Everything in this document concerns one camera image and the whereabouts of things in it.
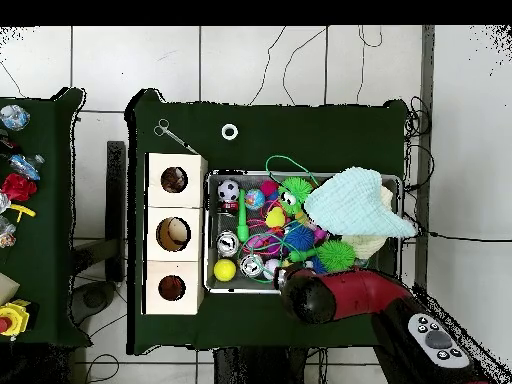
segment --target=green table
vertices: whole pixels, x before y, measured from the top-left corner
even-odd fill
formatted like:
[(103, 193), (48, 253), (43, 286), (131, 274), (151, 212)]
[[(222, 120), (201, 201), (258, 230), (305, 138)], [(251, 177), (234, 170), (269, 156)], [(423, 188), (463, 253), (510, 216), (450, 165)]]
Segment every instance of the green table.
[[(375, 345), (371, 317), (357, 316), (327, 325), (290, 319), (279, 296), (209, 294), (196, 316), (142, 315), (144, 155), (190, 152), (153, 128), (165, 118), (170, 129), (189, 143), (213, 169), (264, 170), (266, 159), (283, 154), (312, 172), (337, 172), (350, 166), (403, 175), (406, 107), (230, 106), (213, 103), (163, 103), (155, 90), (141, 90), (126, 109), (130, 130), (128, 178), (129, 310), (128, 353), (154, 345), (226, 346)], [(239, 130), (231, 142), (221, 128)], [(297, 171), (291, 163), (271, 163), (276, 171)]]
[[(11, 139), (27, 155), (41, 154), (45, 163), (38, 190), (21, 204), (34, 210), (17, 224), (16, 244), (0, 252), (0, 272), (20, 284), (16, 297), (40, 305), (35, 328), (18, 336), (17, 342), (85, 346), (87, 336), (68, 316), (73, 282), (70, 131), (81, 107), (83, 91), (62, 89), (49, 100), (0, 98), (0, 108), (17, 104), (30, 113), (30, 123), (21, 131), (10, 131)], [(7, 162), (0, 164), (0, 180), (13, 172)], [(16, 223), (17, 212), (4, 216)], [(0, 337), (5, 342), (7, 337)]]

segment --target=scissors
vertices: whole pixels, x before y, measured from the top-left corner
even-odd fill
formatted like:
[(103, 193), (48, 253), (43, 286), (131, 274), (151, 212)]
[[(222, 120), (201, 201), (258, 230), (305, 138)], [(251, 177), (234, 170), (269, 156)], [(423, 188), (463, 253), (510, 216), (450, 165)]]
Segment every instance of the scissors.
[(169, 131), (169, 121), (167, 119), (160, 119), (160, 121), (158, 121), (158, 125), (153, 129), (153, 131), (155, 132), (155, 134), (158, 137), (161, 137), (162, 135), (167, 134), (169, 137), (173, 138), (175, 141), (177, 141), (183, 147), (185, 147), (185, 149), (191, 151), (195, 155), (199, 154), (192, 147), (190, 147), (190, 145), (188, 143), (185, 143), (176, 134), (174, 134), (173, 132)]

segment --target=gray button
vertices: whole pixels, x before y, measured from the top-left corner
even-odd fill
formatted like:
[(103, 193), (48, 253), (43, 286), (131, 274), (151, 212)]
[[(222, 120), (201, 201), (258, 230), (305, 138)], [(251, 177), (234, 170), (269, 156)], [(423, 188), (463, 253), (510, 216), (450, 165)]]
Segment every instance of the gray button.
[(448, 349), (452, 347), (452, 339), (442, 331), (429, 331), (425, 343), (432, 349)]

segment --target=yellow tennis ball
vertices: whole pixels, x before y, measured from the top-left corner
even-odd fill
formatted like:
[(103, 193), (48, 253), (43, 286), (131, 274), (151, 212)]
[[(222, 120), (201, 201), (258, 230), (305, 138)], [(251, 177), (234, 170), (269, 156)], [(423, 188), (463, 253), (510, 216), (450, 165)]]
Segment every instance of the yellow tennis ball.
[(219, 281), (229, 281), (236, 274), (236, 265), (229, 259), (220, 259), (213, 267), (213, 274)]

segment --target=green spiky ball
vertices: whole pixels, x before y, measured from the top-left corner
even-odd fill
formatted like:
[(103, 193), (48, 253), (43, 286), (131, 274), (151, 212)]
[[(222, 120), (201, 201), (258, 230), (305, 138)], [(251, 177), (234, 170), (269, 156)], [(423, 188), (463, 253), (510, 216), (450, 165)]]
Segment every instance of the green spiky ball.
[(328, 272), (343, 271), (354, 264), (354, 248), (341, 240), (329, 240), (317, 247), (318, 259)]
[[(295, 215), (301, 210), (302, 204), (306, 201), (312, 190), (311, 184), (303, 178), (289, 177), (279, 186), (279, 203), (288, 215)], [(283, 193), (291, 194), (295, 198), (295, 203), (292, 205), (283, 200)]]

